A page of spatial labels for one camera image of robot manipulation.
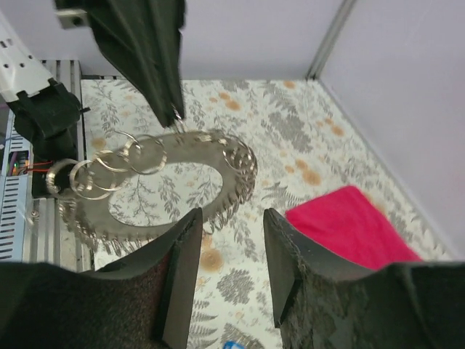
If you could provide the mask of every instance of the table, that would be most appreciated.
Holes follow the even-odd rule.
[[[425,259],[449,258],[443,245],[324,89],[315,81],[184,81],[188,129],[223,129],[254,150],[253,198],[230,224],[203,237],[189,348],[220,348],[226,338],[257,338],[281,348],[273,328],[262,214],[284,213],[311,198],[356,185]],[[126,80],[83,80],[87,156],[126,141],[115,131],[159,135],[144,97]],[[197,164],[174,164],[135,177],[110,201],[122,222],[157,225],[204,206],[221,176]],[[99,250],[96,269],[117,259]]]

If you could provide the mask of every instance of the white robot part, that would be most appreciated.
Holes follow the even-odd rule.
[[[39,62],[15,33],[0,10],[0,94],[7,103],[18,100],[17,93],[28,96],[47,88],[51,73]]]

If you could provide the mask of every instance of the white wall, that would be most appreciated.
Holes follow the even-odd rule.
[[[307,72],[340,3],[187,1],[183,76],[299,79]],[[116,74],[98,52],[90,30],[63,31],[52,4],[52,0],[0,0],[0,9],[37,57],[78,58],[86,74]]]
[[[374,150],[465,257],[465,1],[370,0],[323,71]]]

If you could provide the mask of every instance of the floral tablecloth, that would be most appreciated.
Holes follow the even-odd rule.
[[[239,136],[259,162],[256,189],[230,224],[203,238],[189,348],[221,348],[227,338],[258,339],[281,348],[273,328],[262,214],[284,213],[343,185],[359,187],[425,259],[448,259],[442,244],[370,152],[331,98],[314,81],[185,81],[186,125]],[[124,136],[163,130],[144,97],[125,80],[82,81],[88,156],[123,145]],[[205,206],[221,176],[197,164],[167,166],[135,177],[110,201],[122,222],[157,225]],[[99,251],[95,268],[116,256]]]

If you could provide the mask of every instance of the red cloth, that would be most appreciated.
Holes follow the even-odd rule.
[[[286,218],[313,241],[366,268],[378,270],[393,262],[421,260],[353,186],[290,209]]]

